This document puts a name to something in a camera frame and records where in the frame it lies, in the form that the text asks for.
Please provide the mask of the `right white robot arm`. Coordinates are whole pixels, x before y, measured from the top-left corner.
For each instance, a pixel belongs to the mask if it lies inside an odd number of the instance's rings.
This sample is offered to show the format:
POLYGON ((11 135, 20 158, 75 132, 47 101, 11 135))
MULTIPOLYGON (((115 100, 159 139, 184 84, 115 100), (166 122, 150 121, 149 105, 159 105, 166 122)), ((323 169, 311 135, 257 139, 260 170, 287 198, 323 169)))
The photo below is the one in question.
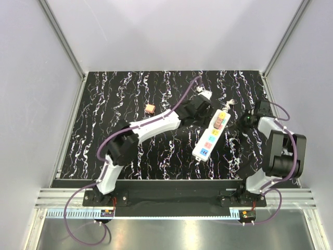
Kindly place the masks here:
POLYGON ((241 206, 249 206, 255 195, 263 195, 276 183, 298 178, 303 173, 306 153, 306 136, 293 133, 277 118, 256 114, 253 110, 242 115, 236 122, 241 132, 255 128, 266 138, 266 151, 262 167, 245 178, 236 193, 241 206))

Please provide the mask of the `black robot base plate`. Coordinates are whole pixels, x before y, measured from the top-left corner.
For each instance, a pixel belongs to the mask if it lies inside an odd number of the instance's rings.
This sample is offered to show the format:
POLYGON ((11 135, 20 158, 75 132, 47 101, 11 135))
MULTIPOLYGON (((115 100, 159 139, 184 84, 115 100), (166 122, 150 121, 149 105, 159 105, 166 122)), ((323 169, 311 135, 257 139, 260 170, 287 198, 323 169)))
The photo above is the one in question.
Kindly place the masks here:
POLYGON ((270 195, 240 195, 241 180, 118 180, 110 194, 95 187, 80 191, 54 189, 50 216, 116 219, 238 219, 240 210, 270 208, 270 195))

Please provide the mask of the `brown plug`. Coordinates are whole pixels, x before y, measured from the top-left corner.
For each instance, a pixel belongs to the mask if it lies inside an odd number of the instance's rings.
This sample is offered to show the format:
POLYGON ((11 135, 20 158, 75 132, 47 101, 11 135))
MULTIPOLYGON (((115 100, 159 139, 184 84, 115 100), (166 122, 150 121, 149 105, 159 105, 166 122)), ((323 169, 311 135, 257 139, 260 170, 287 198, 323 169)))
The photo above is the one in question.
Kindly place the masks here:
POLYGON ((216 119, 216 121, 215 121, 215 123, 213 124, 213 127, 215 128, 215 129, 220 129, 220 127, 221 127, 221 125, 222 125, 222 122, 223 122, 223 118, 217 118, 216 119))

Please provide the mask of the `white power strip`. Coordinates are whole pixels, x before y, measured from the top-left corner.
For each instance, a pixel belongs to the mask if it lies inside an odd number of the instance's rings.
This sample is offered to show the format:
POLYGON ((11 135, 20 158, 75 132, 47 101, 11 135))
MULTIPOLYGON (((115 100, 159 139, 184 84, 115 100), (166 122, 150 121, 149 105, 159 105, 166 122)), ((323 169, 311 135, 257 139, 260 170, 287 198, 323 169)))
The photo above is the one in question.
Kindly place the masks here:
POLYGON ((198 143, 192 151, 192 155, 194 156, 196 161, 206 162, 208 160, 220 136, 226 128, 230 117, 231 115, 226 111, 226 109, 218 109, 215 112, 209 123, 209 126, 204 130, 202 136, 200 137, 198 143), (223 122, 219 130, 213 127, 213 124, 218 117, 223 118, 223 122))

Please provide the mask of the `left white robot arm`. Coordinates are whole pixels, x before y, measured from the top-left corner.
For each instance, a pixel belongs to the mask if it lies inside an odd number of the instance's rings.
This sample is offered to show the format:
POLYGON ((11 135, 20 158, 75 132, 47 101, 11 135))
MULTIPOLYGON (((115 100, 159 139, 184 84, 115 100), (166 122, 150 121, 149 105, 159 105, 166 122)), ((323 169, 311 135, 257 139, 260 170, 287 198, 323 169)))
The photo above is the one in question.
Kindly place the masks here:
POLYGON ((211 101, 203 96, 180 103, 175 109, 137 122, 120 120, 110 135, 97 150, 97 158, 104 162, 98 177, 94 200, 100 206, 112 201, 112 193, 123 167, 134 160, 138 146, 142 142, 165 132, 182 127, 199 126, 207 128, 213 107, 211 101))

